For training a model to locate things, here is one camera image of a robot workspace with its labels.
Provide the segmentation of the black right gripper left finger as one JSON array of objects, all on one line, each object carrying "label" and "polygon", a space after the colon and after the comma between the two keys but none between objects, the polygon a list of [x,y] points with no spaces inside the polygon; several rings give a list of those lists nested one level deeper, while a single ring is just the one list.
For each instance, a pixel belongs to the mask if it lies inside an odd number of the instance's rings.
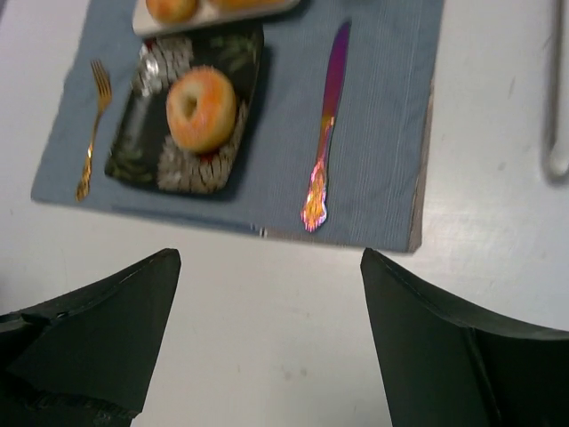
[{"label": "black right gripper left finger", "polygon": [[129,426],[144,407],[180,275],[163,249],[1,317],[3,426]]}]

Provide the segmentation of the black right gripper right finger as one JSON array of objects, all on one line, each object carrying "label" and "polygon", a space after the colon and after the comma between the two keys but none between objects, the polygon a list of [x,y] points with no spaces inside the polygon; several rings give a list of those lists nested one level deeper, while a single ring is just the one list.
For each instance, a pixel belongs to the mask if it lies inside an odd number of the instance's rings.
[{"label": "black right gripper right finger", "polygon": [[565,426],[568,334],[484,309],[366,249],[360,264],[395,426]]}]

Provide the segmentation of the orange ring donut bread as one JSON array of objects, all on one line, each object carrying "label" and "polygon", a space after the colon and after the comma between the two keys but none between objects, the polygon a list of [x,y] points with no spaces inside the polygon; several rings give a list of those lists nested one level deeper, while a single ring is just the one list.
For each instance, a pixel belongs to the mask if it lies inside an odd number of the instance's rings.
[{"label": "orange ring donut bread", "polygon": [[175,144],[193,153],[209,153],[233,132],[236,93],[218,69],[194,67],[171,86],[165,108]]}]

